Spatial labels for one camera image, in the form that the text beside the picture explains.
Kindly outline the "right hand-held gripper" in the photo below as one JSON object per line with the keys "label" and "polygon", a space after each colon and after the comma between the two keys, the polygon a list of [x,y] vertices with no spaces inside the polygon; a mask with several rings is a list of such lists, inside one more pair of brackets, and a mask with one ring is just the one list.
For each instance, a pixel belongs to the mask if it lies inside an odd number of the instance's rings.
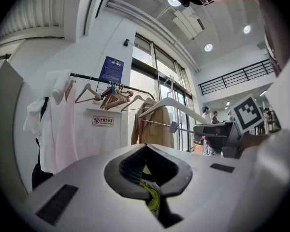
{"label": "right hand-held gripper", "polygon": [[221,149],[223,157],[238,159],[243,152],[240,147],[243,135],[260,124],[263,121],[263,115],[251,94],[234,104],[230,109],[230,113],[233,116],[233,121],[195,125],[193,131],[197,135],[204,136],[206,143],[211,148]]}

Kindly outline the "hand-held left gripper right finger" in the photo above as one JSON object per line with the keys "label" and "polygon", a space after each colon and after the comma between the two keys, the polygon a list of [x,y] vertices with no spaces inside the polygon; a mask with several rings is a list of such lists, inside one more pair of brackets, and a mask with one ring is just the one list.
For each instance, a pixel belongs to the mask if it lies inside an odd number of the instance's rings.
{"label": "hand-held left gripper right finger", "polygon": [[146,165],[164,198],[180,195],[192,180],[192,168],[183,160],[147,144]]}

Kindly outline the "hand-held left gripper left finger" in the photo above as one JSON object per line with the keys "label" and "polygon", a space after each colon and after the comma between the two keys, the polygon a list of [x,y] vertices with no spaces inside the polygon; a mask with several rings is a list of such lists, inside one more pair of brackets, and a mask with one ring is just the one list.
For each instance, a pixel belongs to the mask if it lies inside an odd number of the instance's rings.
{"label": "hand-held left gripper left finger", "polygon": [[126,152],[107,163],[104,178],[124,198],[149,200],[149,192],[140,185],[148,147],[146,144]]}

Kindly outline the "person's right hand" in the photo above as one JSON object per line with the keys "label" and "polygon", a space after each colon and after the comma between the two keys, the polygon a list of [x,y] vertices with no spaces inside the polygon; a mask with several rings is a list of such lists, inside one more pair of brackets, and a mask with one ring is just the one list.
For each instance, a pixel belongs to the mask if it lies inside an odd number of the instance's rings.
{"label": "person's right hand", "polygon": [[245,133],[239,141],[239,147],[241,150],[245,150],[249,147],[259,146],[263,141],[269,138],[269,134],[252,135]]}

